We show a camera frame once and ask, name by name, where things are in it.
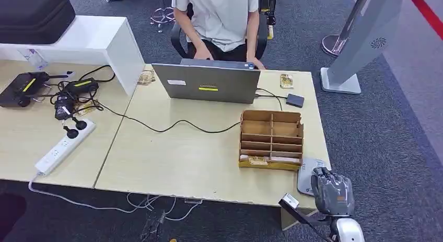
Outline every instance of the light wood tabletop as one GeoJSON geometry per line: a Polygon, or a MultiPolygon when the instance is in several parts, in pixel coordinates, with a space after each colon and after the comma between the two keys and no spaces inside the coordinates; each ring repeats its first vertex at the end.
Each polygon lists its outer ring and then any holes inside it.
{"type": "MultiPolygon", "coordinates": [[[[50,75],[59,75],[66,71],[75,71],[75,79],[98,66],[51,64],[45,69],[50,75]]],[[[20,73],[34,71],[28,62],[0,61],[0,89],[3,91],[20,73]]],[[[112,76],[110,68],[104,68],[94,74],[96,79],[108,79],[112,76]]],[[[124,92],[117,79],[109,83],[100,83],[96,99],[103,104],[124,112],[130,97],[124,92]]],[[[53,87],[51,94],[57,92],[53,87]]],[[[60,139],[66,135],[62,122],[55,119],[54,106],[47,98],[42,103],[31,103],[25,108],[7,109],[0,107],[0,179],[29,181],[36,174],[34,164],[40,160],[60,139]]],[[[37,182],[54,185],[92,188],[101,166],[115,137],[122,117],[108,111],[95,110],[84,116],[97,124],[96,129],[47,177],[39,177],[37,182]]]]}
{"type": "MultiPolygon", "coordinates": [[[[283,110],[301,113],[304,157],[329,165],[311,73],[262,71],[259,87],[278,96],[291,92],[305,98],[303,108],[282,100],[283,110]],[[293,75],[293,90],[280,88],[281,73],[293,75]]],[[[246,109],[279,110],[279,104],[275,98],[257,98],[252,105],[171,99],[157,79],[148,86],[137,86],[126,115],[158,130],[185,119],[216,131],[239,122],[246,109]]],[[[269,206],[278,206],[288,192],[301,208],[316,208],[313,197],[297,191],[296,172],[239,168],[238,147],[239,126],[207,134],[179,123],[165,133],[156,133],[124,119],[95,188],[269,206]]]]}

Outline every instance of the white power strip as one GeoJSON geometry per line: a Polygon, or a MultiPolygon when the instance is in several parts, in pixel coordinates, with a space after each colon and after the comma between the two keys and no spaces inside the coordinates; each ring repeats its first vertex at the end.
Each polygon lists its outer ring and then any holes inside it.
{"type": "Polygon", "coordinates": [[[83,119],[83,121],[86,122],[87,126],[83,130],[78,130],[77,137],[70,139],[65,135],[56,146],[36,163],[36,168],[41,175],[49,175],[96,128],[94,122],[87,119],[83,119]]]}

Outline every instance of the black case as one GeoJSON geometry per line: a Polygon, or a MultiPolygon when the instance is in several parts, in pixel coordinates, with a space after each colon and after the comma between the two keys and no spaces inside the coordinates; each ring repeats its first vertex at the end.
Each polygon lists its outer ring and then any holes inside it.
{"type": "Polygon", "coordinates": [[[55,43],[74,18],[69,0],[0,0],[0,43],[55,43]]]}

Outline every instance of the black router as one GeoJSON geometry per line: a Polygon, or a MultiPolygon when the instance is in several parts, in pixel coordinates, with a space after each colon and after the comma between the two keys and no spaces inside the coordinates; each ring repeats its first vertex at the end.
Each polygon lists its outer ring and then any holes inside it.
{"type": "Polygon", "coordinates": [[[31,103],[36,95],[51,78],[66,78],[67,75],[50,76],[46,72],[26,72],[19,74],[0,94],[0,106],[3,108],[22,108],[31,103]]]}

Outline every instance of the yellow strip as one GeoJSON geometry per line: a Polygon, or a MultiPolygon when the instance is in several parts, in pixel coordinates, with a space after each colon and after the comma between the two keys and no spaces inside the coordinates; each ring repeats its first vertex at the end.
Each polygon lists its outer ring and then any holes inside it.
{"type": "Polygon", "coordinates": [[[202,87],[200,87],[199,90],[218,91],[218,89],[216,88],[202,88],[202,87]]]}
{"type": "Polygon", "coordinates": [[[23,92],[25,92],[26,90],[28,90],[29,87],[31,87],[31,85],[32,85],[35,81],[36,81],[36,79],[33,78],[33,79],[28,83],[28,85],[26,85],[26,87],[25,87],[25,89],[23,90],[23,92]]]}
{"type": "Polygon", "coordinates": [[[76,85],[74,85],[74,86],[75,86],[75,87],[78,87],[78,86],[85,85],[85,84],[89,84],[89,83],[92,83],[92,81],[89,80],[89,81],[86,81],[86,82],[83,82],[83,83],[80,83],[80,84],[76,84],[76,85]]]}

